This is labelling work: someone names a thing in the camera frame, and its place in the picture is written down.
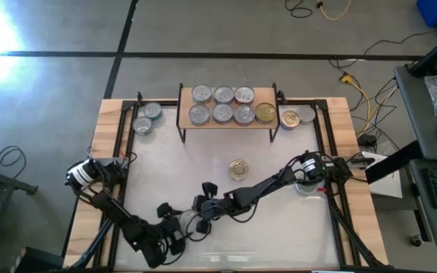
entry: wooden shelf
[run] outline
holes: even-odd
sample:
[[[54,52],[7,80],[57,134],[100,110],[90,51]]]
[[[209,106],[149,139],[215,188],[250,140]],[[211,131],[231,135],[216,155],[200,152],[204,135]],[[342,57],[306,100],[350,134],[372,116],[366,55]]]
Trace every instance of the wooden shelf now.
[[[277,109],[275,91],[271,87],[254,87],[254,92],[256,94],[253,103],[250,105],[254,111],[256,110],[256,106],[261,103],[267,102]],[[213,107],[216,105],[215,101],[212,99],[211,102],[205,104],[205,106],[210,110],[210,121],[203,126],[193,125],[188,117],[188,111],[192,106],[196,103],[193,101],[193,97],[191,95],[191,88],[185,87],[181,89],[181,97],[180,97],[180,116],[178,119],[178,125],[181,129],[275,129],[278,126],[279,120],[275,118],[270,124],[260,124],[255,119],[253,123],[249,126],[243,127],[239,124],[235,123],[235,121],[231,121],[228,124],[218,124],[215,122],[212,116]],[[232,102],[231,107],[235,110],[238,107],[238,104]]]

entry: white paper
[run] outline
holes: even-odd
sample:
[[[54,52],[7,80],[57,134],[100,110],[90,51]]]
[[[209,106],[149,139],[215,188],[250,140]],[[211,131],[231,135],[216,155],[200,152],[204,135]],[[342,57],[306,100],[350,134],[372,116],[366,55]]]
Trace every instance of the white paper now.
[[[375,161],[367,168],[370,168],[371,166],[374,166],[375,164],[387,158],[387,156],[377,155],[371,152],[362,152],[362,155],[366,158],[375,159]],[[373,194],[402,198],[401,178],[399,177],[399,171],[388,174],[386,177],[369,184],[369,188],[370,192]]]

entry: metal bracket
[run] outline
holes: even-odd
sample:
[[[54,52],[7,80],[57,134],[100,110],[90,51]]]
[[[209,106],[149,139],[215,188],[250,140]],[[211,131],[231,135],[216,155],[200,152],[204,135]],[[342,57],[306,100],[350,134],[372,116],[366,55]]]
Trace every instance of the metal bracket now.
[[[134,106],[134,101],[123,101],[121,106],[121,111],[127,111]]]
[[[328,104],[326,103],[326,99],[315,99],[315,104],[323,111],[328,110]]]
[[[285,93],[282,90],[278,91],[278,99],[282,102],[283,105],[287,105],[288,100],[285,97]]]
[[[144,103],[143,103],[143,95],[139,91],[137,92],[137,104],[139,106],[143,106],[144,105]]]

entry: tin can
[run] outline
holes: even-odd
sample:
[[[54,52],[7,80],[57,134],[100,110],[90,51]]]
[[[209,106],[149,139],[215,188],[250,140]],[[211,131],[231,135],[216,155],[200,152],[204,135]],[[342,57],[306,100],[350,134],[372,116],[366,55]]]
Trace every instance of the tin can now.
[[[202,126],[210,120],[210,111],[204,105],[194,105],[188,111],[188,117],[195,126]]]
[[[134,120],[133,130],[140,136],[145,136],[152,131],[151,118],[140,117]]]
[[[295,111],[288,110],[281,114],[281,125],[286,130],[293,130],[300,123],[300,117]]]
[[[252,87],[241,86],[235,90],[234,96],[237,104],[251,104],[256,94]]]
[[[302,125],[311,124],[316,118],[315,110],[308,105],[300,106],[297,109],[297,114],[300,117],[300,123]]]
[[[212,115],[218,124],[227,124],[234,117],[234,109],[228,104],[220,103],[213,108]]]
[[[264,102],[256,107],[256,120],[260,124],[270,124],[276,117],[276,109],[270,103]]]
[[[217,103],[231,103],[234,99],[234,90],[228,86],[219,86],[215,88],[213,98]]]
[[[144,105],[143,112],[145,116],[151,118],[152,121],[155,121],[159,117],[161,117],[162,114],[161,105],[156,102],[148,102],[146,103],[146,105]]]
[[[254,121],[256,114],[249,105],[239,105],[234,111],[234,119],[240,126],[249,126]]]
[[[212,100],[212,88],[206,84],[198,84],[191,90],[193,101],[198,104],[206,104]]]
[[[244,180],[248,173],[249,165],[242,159],[236,159],[228,166],[228,174],[235,181]]]

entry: desk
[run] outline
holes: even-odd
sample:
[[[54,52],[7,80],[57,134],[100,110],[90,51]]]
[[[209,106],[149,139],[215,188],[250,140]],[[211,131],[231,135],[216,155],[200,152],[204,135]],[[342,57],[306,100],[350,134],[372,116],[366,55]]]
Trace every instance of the desk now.
[[[330,120],[332,123],[338,155],[348,157],[359,152],[346,98],[321,99],[326,99],[328,102]],[[91,147],[91,154],[95,158],[112,157],[119,118],[121,115],[122,101],[123,100],[121,99],[106,99],[102,101]],[[325,144],[325,150],[328,151],[328,140],[325,132],[325,125],[322,121],[323,118],[320,118],[323,143]],[[130,127],[129,122],[130,119],[127,120],[127,125],[124,127],[123,141],[121,143],[121,149],[123,151],[127,144],[127,133]],[[364,177],[364,172],[355,171],[354,175],[356,177]],[[346,190],[350,203],[351,217],[356,232],[377,259],[381,262],[388,263],[368,184],[349,180],[346,184]],[[99,229],[100,218],[101,212],[99,210],[94,209],[83,202],[77,203],[76,212],[72,221],[68,247],[65,253],[64,266],[69,266],[75,263],[80,258],[82,252],[90,245]],[[104,254],[108,251],[109,238],[110,236],[108,236],[104,242]],[[348,248],[348,238],[343,231],[342,241],[347,261],[351,263],[351,252]],[[106,259],[107,255],[104,255],[102,257],[103,265],[107,263]]]
[[[434,115],[431,96],[424,78],[412,76],[407,67],[396,67],[394,73],[417,139],[369,168],[366,176],[369,182],[374,182],[408,166],[411,178],[415,180],[419,191],[419,194],[414,193],[415,197],[420,197],[417,199],[417,209],[414,213],[421,236],[424,241],[429,242],[431,230],[437,246],[437,209],[432,207],[429,197],[425,194],[426,185],[420,173],[420,168],[437,168],[437,117]]]

